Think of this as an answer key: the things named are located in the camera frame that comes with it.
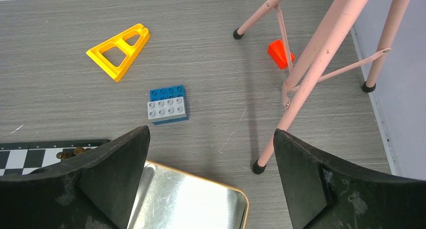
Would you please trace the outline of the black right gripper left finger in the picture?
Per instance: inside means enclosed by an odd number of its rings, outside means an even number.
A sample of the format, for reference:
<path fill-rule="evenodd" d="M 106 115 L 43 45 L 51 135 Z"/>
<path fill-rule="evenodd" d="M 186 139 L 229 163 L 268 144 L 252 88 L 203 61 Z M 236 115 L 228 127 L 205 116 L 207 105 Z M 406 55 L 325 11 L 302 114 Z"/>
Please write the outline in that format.
<path fill-rule="evenodd" d="M 148 126 L 27 175 L 1 177 L 1 228 L 126 228 L 150 143 Z"/>

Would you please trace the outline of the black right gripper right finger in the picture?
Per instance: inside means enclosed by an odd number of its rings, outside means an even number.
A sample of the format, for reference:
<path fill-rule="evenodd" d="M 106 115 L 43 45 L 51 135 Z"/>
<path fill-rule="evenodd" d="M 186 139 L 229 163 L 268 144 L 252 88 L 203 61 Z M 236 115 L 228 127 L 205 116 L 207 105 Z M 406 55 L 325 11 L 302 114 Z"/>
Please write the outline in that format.
<path fill-rule="evenodd" d="M 425 228 L 425 181 L 371 170 L 276 129 L 293 228 Z"/>

